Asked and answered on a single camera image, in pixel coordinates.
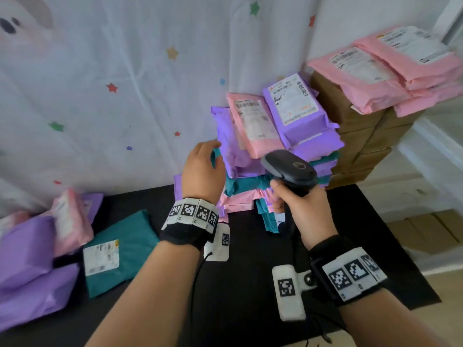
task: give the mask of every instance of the black handheld scanner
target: black handheld scanner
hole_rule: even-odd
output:
[[[296,195],[307,195],[318,184],[317,172],[302,158],[286,150],[276,150],[267,153],[261,158],[261,163],[271,174],[284,182]],[[296,225],[291,210],[285,206],[285,222],[278,227],[280,234],[291,238]]]

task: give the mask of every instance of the green star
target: green star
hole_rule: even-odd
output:
[[[57,122],[51,122],[49,124],[50,128],[52,128],[55,131],[63,131],[64,130],[64,125],[59,124]]]
[[[257,17],[259,10],[260,10],[260,7],[257,1],[251,4],[251,14]]]

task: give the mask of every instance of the forearm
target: forearm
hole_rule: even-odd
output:
[[[161,241],[86,346],[175,346],[199,256]]]
[[[388,290],[339,308],[358,347],[446,346]]]

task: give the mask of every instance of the cartoon nose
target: cartoon nose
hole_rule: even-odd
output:
[[[4,18],[0,18],[0,27],[2,27],[2,29],[8,34],[16,33],[14,26],[12,26],[11,23]]]

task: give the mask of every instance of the black table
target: black table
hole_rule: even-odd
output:
[[[408,308],[438,303],[440,299],[420,274],[387,226],[357,186],[328,191],[333,218],[340,234],[362,246],[389,276],[387,288]],[[94,221],[99,232],[132,213],[147,209],[158,232],[174,202],[174,187],[164,186],[104,199]],[[329,304],[303,293],[308,320],[282,322],[278,314],[272,268],[293,263],[292,244],[264,230],[256,210],[233,213],[230,219],[230,258],[206,262],[196,283],[193,314],[193,345],[237,346],[258,341],[262,346],[282,346],[320,335],[310,311],[342,322]],[[56,266],[82,261],[82,252],[56,261]],[[302,243],[296,248],[295,268],[309,269]],[[117,301],[128,283],[90,300],[83,271],[66,309],[0,334],[0,346],[81,347]],[[337,328],[319,319],[325,331]],[[189,315],[179,341],[190,345]]]

